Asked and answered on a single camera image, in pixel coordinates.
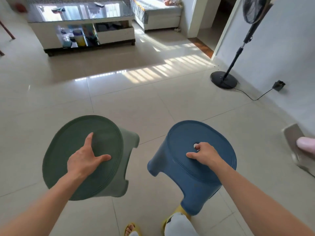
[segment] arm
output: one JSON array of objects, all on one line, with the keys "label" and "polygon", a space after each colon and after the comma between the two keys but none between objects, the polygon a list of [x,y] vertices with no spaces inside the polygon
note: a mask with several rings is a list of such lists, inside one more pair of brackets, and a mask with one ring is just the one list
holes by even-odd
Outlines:
[{"label": "arm", "polygon": [[215,172],[255,236],[315,235],[278,202],[231,168],[209,143],[199,143],[196,149],[200,151],[189,152],[187,157]]},{"label": "arm", "polygon": [[93,133],[85,139],[84,146],[68,160],[68,173],[33,206],[0,229],[0,236],[46,236],[57,222],[66,203],[81,183],[110,155],[95,157],[91,143]]}]

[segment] fan base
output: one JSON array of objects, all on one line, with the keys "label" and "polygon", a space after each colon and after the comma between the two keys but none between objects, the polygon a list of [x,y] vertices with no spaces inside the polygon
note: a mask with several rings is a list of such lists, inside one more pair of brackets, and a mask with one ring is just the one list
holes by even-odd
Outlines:
[{"label": "fan base", "polygon": [[237,85],[237,79],[233,75],[228,74],[227,77],[222,81],[225,72],[215,71],[210,75],[212,83],[222,89],[232,89]]}]

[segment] white pants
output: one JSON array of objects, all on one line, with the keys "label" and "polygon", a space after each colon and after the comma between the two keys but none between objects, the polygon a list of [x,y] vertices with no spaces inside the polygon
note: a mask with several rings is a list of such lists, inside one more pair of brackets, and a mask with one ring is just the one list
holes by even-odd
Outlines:
[{"label": "white pants", "polygon": [[[199,236],[187,217],[181,213],[171,216],[165,226],[165,236]],[[129,236],[139,236],[137,232],[132,232]]]}]

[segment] person's left arm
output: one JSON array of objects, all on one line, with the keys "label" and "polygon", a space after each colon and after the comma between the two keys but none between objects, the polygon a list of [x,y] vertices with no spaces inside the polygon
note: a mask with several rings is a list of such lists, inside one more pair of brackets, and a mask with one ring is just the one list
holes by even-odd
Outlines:
[{"label": "person's left arm", "polygon": [[81,183],[98,165],[111,159],[110,155],[95,157],[92,151],[93,133],[85,139],[84,146],[68,160],[68,173],[33,206],[0,229],[0,236],[48,236],[66,203]]}]

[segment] hand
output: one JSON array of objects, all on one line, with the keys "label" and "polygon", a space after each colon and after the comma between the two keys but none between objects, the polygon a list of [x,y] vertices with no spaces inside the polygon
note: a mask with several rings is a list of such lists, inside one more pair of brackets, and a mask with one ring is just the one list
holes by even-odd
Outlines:
[{"label": "hand", "polygon": [[196,159],[201,164],[207,165],[211,170],[223,159],[219,156],[218,152],[209,143],[199,143],[195,146],[199,152],[188,152],[186,156],[191,159]]},{"label": "hand", "polygon": [[86,137],[84,146],[70,156],[67,162],[68,173],[74,173],[86,178],[96,170],[101,162],[108,161],[112,158],[110,155],[95,157],[91,147],[92,136],[93,133],[91,132]]}]

